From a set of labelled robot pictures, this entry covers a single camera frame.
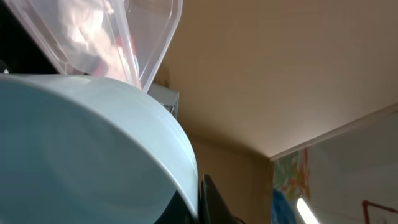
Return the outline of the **large light blue plate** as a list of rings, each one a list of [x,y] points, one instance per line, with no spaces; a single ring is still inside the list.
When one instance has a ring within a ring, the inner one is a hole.
[[[197,222],[181,125],[110,78],[1,75],[2,223]]]

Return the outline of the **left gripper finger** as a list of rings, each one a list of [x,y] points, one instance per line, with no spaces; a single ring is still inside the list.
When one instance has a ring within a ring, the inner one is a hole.
[[[200,187],[201,224],[238,224],[210,175],[205,174]]]

